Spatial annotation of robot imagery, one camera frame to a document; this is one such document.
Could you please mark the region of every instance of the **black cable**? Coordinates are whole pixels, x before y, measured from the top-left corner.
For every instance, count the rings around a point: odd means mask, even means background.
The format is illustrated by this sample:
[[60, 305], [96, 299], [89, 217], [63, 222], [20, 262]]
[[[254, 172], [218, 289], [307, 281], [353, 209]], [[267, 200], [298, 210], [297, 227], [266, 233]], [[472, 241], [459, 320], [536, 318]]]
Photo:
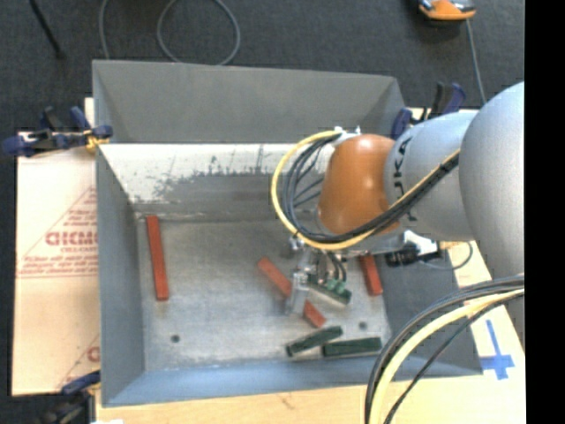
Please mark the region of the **black cable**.
[[[177, 57], [175, 57], [172, 52], [167, 48], [167, 46], [165, 45], [165, 42], [162, 39], [162, 35], [161, 35], [161, 30], [162, 30], [162, 22], [165, 18], [165, 15], [169, 12], [170, 8], [177, 2], [178, 0], [171, 0], [167, 6], [165, 7], [165, 9], [162, 11], [161, 16], [159, 17], [159, 21], [157, 23], [157, 41], [159, 42], [159, 45], [161, 46], [161, 50], [165, 53], [165, 55], [167, 55], [167, 57], [169, 57], [169, 59], [180, 63], [181, 60], [178, 59]], [[222, 0], [212, 0], [214, 3], [216, 3], [218, 6], [220, 6], [220, 8], [226, 13], [226, 15], [228, 16], [228, 18], [230, 19], [231, 25], [234, 28], [234, 34], [235, 34], [235, 42], [234, 42], [234, 47], [231, 51], [231, 53], [224, 58], [220, 63], [218, 64], [228, 64], [231, 60], [233, 60], [233, 58], [236, 56], [237, 52], [239, 51], [239, 47], [241, 45], [241, 32], [239, 29], [239, 24], [237, 23], [236, 17], [233, 15], [233, 13], [230, 11], [230, 8], [228, 8], [226, 6], [226, 4], [222, 1]]]
[[[180, 63], [181, 60], [178, 59], [177, 57], [175, 57], [170, 52], [170, 50], [167, 48], [167, 46], [165, 45], [165, 42], [163, 41], [162, 34], [161, 34], [162, 23], [164, 21], [164, 18], [166, 16], [166, 14], [169, 12], [169, 10], [171, 9], [171, 7], [177, 1], [178, 0], [170, 0], [169, 3], [165, 6], [165, 9], [161, 12], [161, 14], [159, 16], [159, 20], [157, 22], [157, 28], [156, 28], [155, 36], [157, 38], [157, 42], [159, 43], [159, 47], [161, 48], [163, 53], [170, 60], [175, 61], [177, 63]], [[231, 60], [233, 60], [233, 58], [235, 57], [235, 55], [239, 51], [239, 48], [240, 48], [240, 45], [241, 45], [241, 31], [239, 29], [239, 24], [237, 23], [235, 16], [231, 12], [231, 10], [226, 6], [226, 4], [222, 0], [212, 0], [212, 1], [215, 4], [217, 4], [226, 13], [228, 18], [230, 19], [231, 25], [234, 27], [234, 32], [235, 32], [234, 48], [232, 49], [232, 51], [230, 52], [230, 54], [226, 58], [224, 58], [220, 63], [218, 63], [218, 64], [227, 64]], [[108, 43], [106, 42], [106, 33], [105, 33], [106, 29], [105, 29], [105, 22], [104, 22], [108, 2], [109, 2], [109, 0], [102, 0], [102, 4], [101, 4], [100, 10], [98, 12], [98, 35], [100, 37], [100, 43], [102, 45], [102, 52], [103, 52], [104, 57], [106, 59], [110, 59], [110, 54], [109, 54], [109, 50], [108, 50]]]
[[328, 258], [334, 264], [334, 267], [337, 273], [339, 274], [339, 279], [341, 279], [345, 283], [347, 281], [347, 271], [345, 270], [345, 267], [343, 266], [342, 262], [339, 259], [337, 259], [337, 256], [332, 251], [328, 251]]
[[425, 373], [430, 368], [430, 366], [440, 357], [440, 355], [442, 353], [445, 352], [445, 350], [453, 343], [453, 341], [455, 341], [455, 339], [461, 333], [463, 333], [467, 328], [469, 328], [474, 322], [476, 322], [478, 319], [480, 319], [483, 315], [485, 315], [485, 314], [489, 313], [490, 311], [492, 311], [493, 309], [500, 307], [502, 305], [505, 305], [505, 304], [509, 303], [510, 301], [517, 299], [519, 297], [523, 297], [523, 294], [517, 295], [515, 297], [510, 297], [508, 299], [504, 299], [503, 301], [501, 301], [499, 303], [493, 303], [492, 305], [489, 305], [488, 307], [481, 309], [480, 311], [475, 313], [472, 317], [468, 318], [463, 324], [461, 324], [459, 326], [459, 328], [451, 335], [451, 337], [446, 339], [442, 344], [440, 344], [440, 346], [438, 346], [438, 348], [435, 350], [435, 352], [432, 354], [432, 356], [428, 359], [428, 361], [424, 364], [424, 366], [422, 368], [420, 368], [420, 370], [416, 373], [416, 375], [412, 379], [408, 388], [396, 400], [395, 404], [388, 411], [387, 417], [383, 421], [383, 424], [390, 424], [390, 422], [394, 418], [396, 412], [398, 411], [398, 408], [400, 408], [400, 405], [406, 399], [406, 397], [408, 396], [410, 391], [416, 386], [418, 381], [425, 375]]
[[426, 267], [430, 267], [432, 269], [437, 269], [437, 270], [457, 270], [460, 269], [464, 266], [466, 266], [469, 261], [471, 260], [471, 258], [473, 257], [473, 245], [471, 244], [471, 242], [465, 242], [467, 244], [467, 246], [469, 247], [469, 253], [467, 254], [467, 257], [461, 261], [458, 265], [455, 266], [449, 266], [449, 267], [439, 267], [437, 265], [433, 265], [430, 261], [419, 261], [421, 264], [425, 265]]
[[365, 423], [369, 423], [373, 396], [376, 385], [380, 380], [384, 369], [394, 357], [396, 351], [404, 344], [409, 334], [412, 333], [422, 322], [428, 320], [434, 314], [444, 311], [446, 308], [461, 305], [466, 300], [478, 299], [495, 293], [512, 292], [524, 287], [524, 276], [510, 276], [489, 280], [471, 286], [464, 287], [446, 297], [436, 300], [425, 310], [414, 316], [398, 333], [391, 337], [377, 357], [372, 372], [369, 376], [365, 394]]

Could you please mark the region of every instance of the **clamp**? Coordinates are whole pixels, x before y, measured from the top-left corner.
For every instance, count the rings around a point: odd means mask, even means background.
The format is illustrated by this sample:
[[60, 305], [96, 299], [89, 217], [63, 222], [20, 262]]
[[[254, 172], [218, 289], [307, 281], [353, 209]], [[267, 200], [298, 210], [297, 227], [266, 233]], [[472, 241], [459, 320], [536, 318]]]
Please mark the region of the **clamp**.
[[79, 107], [72, 107], [71, 126], [65, 126], [59, 120], [52, 107], [47, 107], [41, 114], [40, 129], [25, 135], [15, 135], [2, 142], [2, 149], [7, 155], [32, 157], [51, 151], [85, 147], [94, 152], [96, 146], [108, 143], [113, 135], [110, 125], [92, 127]]
[[401, 108], [392, 124], [390, 138], [398, 140], [400, 135], [412, 125], [416, 125], [427, 119], [447, 115], [448, 113], [457, 113], [463, 105], [465, 97], [465, 92], [457, 83], [454, 82], [445, 85], [442, 82], [438, 82], [432, 108], [429, 111], [428, 109], [424, 109], [419, 120], [412, 116], [412, 110], [406, 107]]
[[82, 413], [87, 414], [88, 422], [94, 421], [94, 396], [89, 389], [101, 381], [100, 370], [84, 375], [66, 384], [60, 391], [68, 400], [51, 407], [33, 424], [71, 424]]

